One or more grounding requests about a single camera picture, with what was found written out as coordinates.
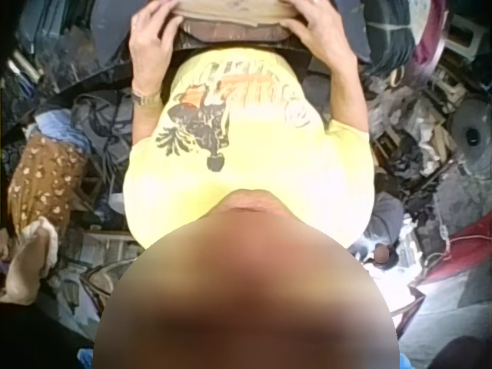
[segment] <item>red object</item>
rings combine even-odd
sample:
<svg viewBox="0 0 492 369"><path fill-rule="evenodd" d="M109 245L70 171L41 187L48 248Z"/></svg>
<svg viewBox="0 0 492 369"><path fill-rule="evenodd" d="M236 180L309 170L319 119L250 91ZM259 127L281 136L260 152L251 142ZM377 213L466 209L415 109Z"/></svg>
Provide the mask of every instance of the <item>red object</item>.
<svg viewBox="0 0 492 369"><path fill-rule="evenodd" d="M492 212L477 223L451 236L450 258L442 260L426 277L424 283L446 279L492 258Z"/></svg>
<svg viewBox="0 0 492 369"><path fill-rule="evenodd" d="M444 27L444 13L446 12L446 2L434 0L430 2L429 18L422 35L421 43L414 50L412 59L419 65L426 65L432 62L436 55L437 46Z"/></svg>
<svg viewBox="0 0 492 369"><path fill-rule="evenodd" d="M450 14L446 0L431 0L421 42L405 65L404 84L412 88L427 84L444 51L449 28Z"/></svg>

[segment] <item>beige bag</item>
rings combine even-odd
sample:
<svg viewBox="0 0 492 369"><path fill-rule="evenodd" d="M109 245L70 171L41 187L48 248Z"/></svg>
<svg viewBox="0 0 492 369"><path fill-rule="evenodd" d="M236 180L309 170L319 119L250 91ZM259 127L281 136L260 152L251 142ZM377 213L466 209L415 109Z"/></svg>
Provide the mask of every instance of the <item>beige bag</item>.
<svg viewBox="0 0 492 369"><path fill-rule="evenodd" d="M204 21L231 22L256 27L293 18L297 11L278 0L181 0L175 14Z"/></svg>

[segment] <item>brown patterned fabric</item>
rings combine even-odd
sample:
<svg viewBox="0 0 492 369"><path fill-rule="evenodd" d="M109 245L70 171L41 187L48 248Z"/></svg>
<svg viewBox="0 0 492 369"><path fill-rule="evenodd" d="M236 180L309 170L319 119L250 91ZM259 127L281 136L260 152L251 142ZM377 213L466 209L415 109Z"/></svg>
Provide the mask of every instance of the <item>brown patterned fabric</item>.
<svg viewBox="0 0 492 369"><path fill-rule="evenodd" d="M86 161L73 145L32 134L8 188L8 212L17 235L45 217L63 236L71 194L80 184Z"/></svg>

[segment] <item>round black object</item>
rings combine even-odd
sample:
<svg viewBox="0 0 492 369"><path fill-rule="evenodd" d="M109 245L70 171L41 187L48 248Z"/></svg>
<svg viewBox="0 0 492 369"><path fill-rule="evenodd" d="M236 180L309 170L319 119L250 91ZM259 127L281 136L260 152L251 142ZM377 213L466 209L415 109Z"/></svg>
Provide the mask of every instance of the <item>round black object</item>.
<svg viewBox="0 0 492 369"><path fill-rule="evenodd" d="M488 101L482 97L465 99L451 118L449 128L467 171L489 178L492 171L492 121Z"/></svg>
<svg viewBox="0 0 492 369"><path fill-rule="evenodd" d="M474 147L480 144L480 132L475 128L468 128L465 135L467 136L469 146Z"/></svg>

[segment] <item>watch strap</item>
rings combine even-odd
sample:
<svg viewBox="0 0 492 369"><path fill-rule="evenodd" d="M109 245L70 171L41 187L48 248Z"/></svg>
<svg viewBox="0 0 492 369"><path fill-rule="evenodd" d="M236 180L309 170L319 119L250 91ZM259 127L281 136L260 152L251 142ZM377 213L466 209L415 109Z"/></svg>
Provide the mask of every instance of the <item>watch strap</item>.
<svg viewBox="0 0 492 369"><path fill-rule="evenodd" d="M150 96L142 96L137 92L131 90L131 100L137 105L146 106L146 105L155 105L157 103L161 103L161 92L159 91L157 94L153 94Z"/></svg>

